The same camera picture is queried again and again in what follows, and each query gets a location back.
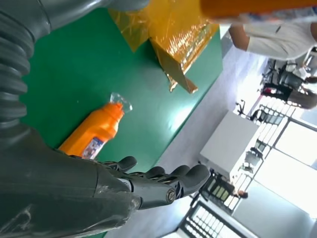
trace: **green table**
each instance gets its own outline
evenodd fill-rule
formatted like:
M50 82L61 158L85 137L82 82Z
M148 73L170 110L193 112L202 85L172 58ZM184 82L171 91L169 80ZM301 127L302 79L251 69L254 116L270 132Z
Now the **green table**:
M158 162L186 118L222 71L219 32L187 76L199 90L189 95L168 80L149 42L132 53L109 18L99 9L39 40L24 77L29 93L23 122L57 148L90 112L108 102L112 92L128 99L134 110L124 116L117 136L98 156L117 161L131 155L135 171Z

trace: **orange object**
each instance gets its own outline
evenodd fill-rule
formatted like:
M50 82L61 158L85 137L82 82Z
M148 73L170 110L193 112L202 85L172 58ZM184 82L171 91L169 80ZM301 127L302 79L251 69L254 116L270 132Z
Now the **orange object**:
M171 90L177 82L189 93L198 88L186 72L219 29L202 15L198 0L151 0L140 11L109 14L133 51L150 39Z
M115 96L120 97L118 94L112 94L112 98ZM94 159L103 145L116 135L120 120L125 115L123 107L124 103L112 99L92 112L59 149L68 155Z
M202 11L211 19L239 16L242 13L272 11L315 6L316 0L200 0Z

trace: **orange bottle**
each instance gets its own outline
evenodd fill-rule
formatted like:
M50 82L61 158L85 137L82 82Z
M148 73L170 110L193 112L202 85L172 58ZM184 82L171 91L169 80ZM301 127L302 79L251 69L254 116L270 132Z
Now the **orange bottle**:
M95 159L103 145L116 135L123 115L131 110L130 103L112 93L109 103L92 112L59 149L68 155Z

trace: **cardboard box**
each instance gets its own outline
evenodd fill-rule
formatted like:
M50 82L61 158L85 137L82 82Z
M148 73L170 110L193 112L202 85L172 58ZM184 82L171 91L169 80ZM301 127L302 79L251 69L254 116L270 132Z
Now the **cardboard box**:
M199 2L192 0L151 0L137 12L109 14L134 52L149 39L171 91L177 84L197 91L185 74L219 28L202 17Z

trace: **gray robot arm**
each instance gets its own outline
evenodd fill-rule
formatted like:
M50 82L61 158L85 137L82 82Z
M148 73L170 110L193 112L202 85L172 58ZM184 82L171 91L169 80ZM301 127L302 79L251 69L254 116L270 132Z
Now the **gray robot arm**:
M123 225L135 210L197 191L208 178L204 166L170 175L158 168L127 174L133 160L101 164L69 157L20 122L26 114L19 100L27 92L22 77L29 73L38 39L98 7L135 10L147 2L0 0L0 238L103 232Z

